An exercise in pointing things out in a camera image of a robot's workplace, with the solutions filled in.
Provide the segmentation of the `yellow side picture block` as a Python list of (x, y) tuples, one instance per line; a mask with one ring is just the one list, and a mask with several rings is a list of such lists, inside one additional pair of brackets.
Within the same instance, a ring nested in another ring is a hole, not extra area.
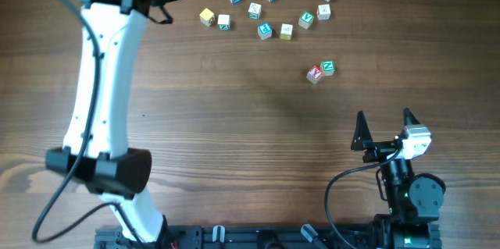
[(280, 29), (280, 39), (291, 40), (293, 33), (293, 26), (291, 24), (283, 23)]

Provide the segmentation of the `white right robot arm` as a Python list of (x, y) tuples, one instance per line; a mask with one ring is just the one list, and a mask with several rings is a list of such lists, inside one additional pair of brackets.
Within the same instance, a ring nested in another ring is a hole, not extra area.
[(444, 202), (443, 180), (429, 173), (415, 174), (411, 161), (430, 147), (430, 130), (408, 108), (402, 132), (391, 141), (373, 140), (362, 111), (356, 116), (351, 149), (363, 151), (362, 160), (377, 166), (380, 197), (389, 214), (375, 215), (370, 223), (372, 248), (441, 248), (436, 221)]

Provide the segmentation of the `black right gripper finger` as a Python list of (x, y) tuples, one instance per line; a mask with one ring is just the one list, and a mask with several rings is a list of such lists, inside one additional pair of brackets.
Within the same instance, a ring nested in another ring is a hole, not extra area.
[(363, 151), (373, 147), (373, 138), (368, 127), (363, 110), (358, 111), (356, 116), (355, 132), (352, 138), (351, 149)]
[(420, 121), (412, 114), (409, 108), (403, 110), (404, 126), (420, 125)]

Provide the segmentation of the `green N letter block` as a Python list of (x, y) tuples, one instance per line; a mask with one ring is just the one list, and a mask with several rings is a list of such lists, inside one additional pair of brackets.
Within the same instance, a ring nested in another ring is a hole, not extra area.
[(324, 76), (332, 76), (335, 71), (335, 64), (333, 60), (322, 61), (320, 69), (323, 71)]

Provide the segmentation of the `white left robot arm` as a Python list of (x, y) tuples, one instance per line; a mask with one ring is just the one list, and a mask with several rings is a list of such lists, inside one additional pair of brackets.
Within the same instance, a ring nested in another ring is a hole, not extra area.
[(62, 146), (45, 156), (47, 169), (98, 195), (120, 222), (99, 230), (98, 248), (174, 248), (166, 217), (146, 187), (151, 153), (127, 139), (130, 86), (152, 7), (177, 0), (79, 0), (83, 44), (77, 96)]

